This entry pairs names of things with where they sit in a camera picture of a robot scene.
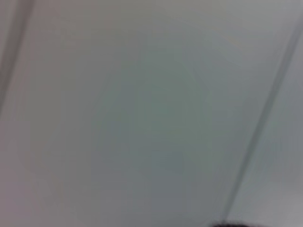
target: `wall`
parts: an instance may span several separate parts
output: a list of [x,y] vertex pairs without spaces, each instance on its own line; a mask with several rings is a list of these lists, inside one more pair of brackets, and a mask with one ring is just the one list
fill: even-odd
[[1,113],[1,223],[219,219],[297,6],[37,1]]
[[302,225],[302,58],[301,36],[229,219],[274,227]]

